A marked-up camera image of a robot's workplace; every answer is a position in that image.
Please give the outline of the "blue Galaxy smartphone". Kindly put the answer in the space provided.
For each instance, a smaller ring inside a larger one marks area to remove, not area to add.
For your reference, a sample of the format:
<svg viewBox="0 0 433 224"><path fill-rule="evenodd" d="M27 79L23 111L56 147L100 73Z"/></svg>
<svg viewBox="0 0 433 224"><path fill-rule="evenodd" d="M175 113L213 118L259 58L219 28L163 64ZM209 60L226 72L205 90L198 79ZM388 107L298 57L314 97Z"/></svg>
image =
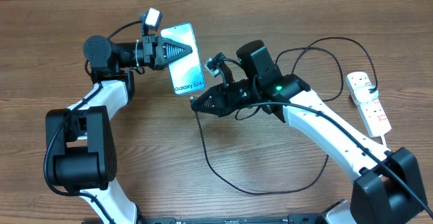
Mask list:
<svg viewBox="0 0 433 224"><path fill-rule="evenodd" d="M191 53L168 65L174 93L184 95L204 89L206 82L192 25L178 24L162 29L160 34L164 38L189 45L192 50Z"/></svg>

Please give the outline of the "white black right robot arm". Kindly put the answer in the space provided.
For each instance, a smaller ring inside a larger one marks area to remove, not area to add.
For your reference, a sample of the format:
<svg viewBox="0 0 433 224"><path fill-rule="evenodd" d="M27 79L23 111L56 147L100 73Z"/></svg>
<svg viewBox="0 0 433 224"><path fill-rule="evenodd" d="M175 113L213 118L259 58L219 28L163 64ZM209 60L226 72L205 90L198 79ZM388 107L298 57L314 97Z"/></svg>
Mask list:
<svg viewBox="0 0 433 224"><path fill-rule="evenodd" d="M313 140L352 183L351 199L321 213L291 215L290 223L406 223L429 211L419 165L409 150L392 151L364 136L308 83L282 74L262 41L247 43L236 54L245 79L234 81L228 58L217 54L205 67L223 81L192 99L191 109L220 117L252 107L274 114Z"/></svg>

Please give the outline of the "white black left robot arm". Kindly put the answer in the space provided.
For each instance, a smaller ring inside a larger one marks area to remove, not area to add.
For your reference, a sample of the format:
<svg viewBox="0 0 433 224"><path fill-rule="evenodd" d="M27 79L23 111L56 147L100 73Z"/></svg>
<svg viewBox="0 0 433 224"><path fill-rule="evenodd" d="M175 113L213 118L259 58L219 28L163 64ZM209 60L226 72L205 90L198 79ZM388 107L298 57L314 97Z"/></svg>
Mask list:
<svg viewBox="0 0 433 224"><path fill-rule="evenodd" d="M139 207L128 199L116 179L117 158L110 121L133 98L133 72L141 67L169 68L175 87L200 63L192 32L114 43L90 37L84 54L91 65L93 89L68 108L51 110L45 118L47 150L43 174L57 195L80 197L102 223L144 223Z"/></svg>

